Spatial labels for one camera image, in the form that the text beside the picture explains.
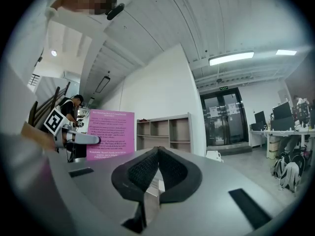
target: backpack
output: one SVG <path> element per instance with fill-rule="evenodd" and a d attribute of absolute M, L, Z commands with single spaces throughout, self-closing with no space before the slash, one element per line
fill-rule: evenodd
<path fill-rule="evenodd" d="M 278 159 L 274 166 L 271 168 L 271 175 L 275 176 L 276 178 L 280 178 L 282 176 L 282 173 L 285 169 L 286 163 L 284 160 L 284 157 L 281 159 Z"/>
<path fill-rule="evenodd" d="M 69 101 L 72 102 L 72 100 L 66 100 L 61 106 L 56 106 L 56 109 L 61 113 L 61 107 L 65 104 L 65 103 L 68 103 Z"/>
<path fill-rule="evenodd" d="M 300 180 L 299 167 L 295 162 L 290 162 L 286 165 L 279 182 L 282 188 L 296 192 L 296 186 L 299 184 Z"/>
<path fill-rule="evenodd" d="M 292 158 L 291 162 L 296 163 L 299 167 L 299 177 L 302 177 L 305 168 L 305 159 L 303 155 L 296 155 Z"/>

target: ceiling light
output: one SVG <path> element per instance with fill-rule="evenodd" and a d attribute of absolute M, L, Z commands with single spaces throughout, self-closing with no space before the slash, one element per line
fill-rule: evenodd
<path fill-rule="evenodd" d="M 94 98 L 91 97 L 88 104 L 91 105 L 93 103 L 93 101 L 94 101 Z"/>
<path fill-rule="evenodd" d="M 52 50 L 52 51 L 51 51 L 51 55 L 54 56 L 54 57 L 57 56 L 57 51 Z"/>
<path fill-rule="evenodd" d="M 295 55 L 296 51 L 290 51 L 290 50 L 278 50 L 276 55 Z"/>
<path fill-rule="evenodd" d="M 231 54 L 231 55 L 227 55 L 227 56 L 223 56 L 219 58 L 209 59 L 209 64 L 217 65 L 217 64 L 240 60 L 240 59 L 251 59 L 253 56 L 254 56 L 254 52 Z"/>
<path fill-rule="evenodd" d="M 98 84 L 95 92 L 101 93 L 103 91 L 104 87 L 106 87 L 106 85 L 108 84 L 109 81 L 110 81 L 110 78 L 108 76 L 104 76 L 102 81 Z"/>

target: person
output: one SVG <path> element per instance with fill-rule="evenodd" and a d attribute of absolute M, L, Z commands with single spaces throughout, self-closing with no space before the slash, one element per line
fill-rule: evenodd
<path fill-rule="evenodd" d="M 30 5 L 12 32 L 1 60 L 0 115 L 5 118 L 0 124 L 0 134 L 21 134 L 45 150 L 55 149 L 51 134 L 35 129 L 25 122 L 36 100 L 27 84 L 43 53 L 48 23 L 58 16 L 58 9 L 61 7 L 71 12 L 98 15 L 113 9 L 116 1 L 35 0 Z"/>
<path fill-rule="evenodd" d="M 75 123 L 76 127 L 78 127 L 78 122 L 75 119 L 74 111 L 79 106 L 81 106 L 84 102 L 83 96 L 77 94 L 72 99 L 69 98 L 63 98 L 63 100 L 59 103 L 59 106 L 61 108 L 61 113 L 67 117 L 69 121 L 72 121 Z"/>
<path fill-rule="evenodd" d="M 296 105 L 300 105 L 303 103 L 303 99 L 300 98 L 298 95 L 294 95 L 293 99 L 297 101 Z"/>

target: wall sign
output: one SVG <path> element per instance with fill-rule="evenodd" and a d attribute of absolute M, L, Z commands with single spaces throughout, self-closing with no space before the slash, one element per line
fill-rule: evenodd
<path fill-rule="evenodd" d="M 218 111 L 217 111 L 217 106 L 209 108 L 209 111 L 210 111 L 211 118 L 219 116 Z"/>
<path fill-rule="evenodd" d="M 134 113 L 91 109 L 89 135 L 101 142 L 87 145 L 87 160 L 99 160 L 134 152 Z"/>
<path fill-rule="evenodd" d="M 229 114 L 230 115 L 237 114 L 236 104 L 235 103 L 229 104 L 228 105 L 228 110 L 229 110 Z"/>
<path fill-rule="evenodd" d="M 220 91 L 224 91 L 224 90 L 228 90 L 228 87 L 225 86 L 225 87 L 221 87 L 221 88 L 220 88 Z"/>

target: shelving unit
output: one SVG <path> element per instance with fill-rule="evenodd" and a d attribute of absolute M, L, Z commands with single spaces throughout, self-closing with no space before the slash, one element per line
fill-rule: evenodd
<path fill-rule="evenodd" d="M 192 152 L 191 117 L 187 115 L 137 120 L 137 150 L 163 146 Z"/>

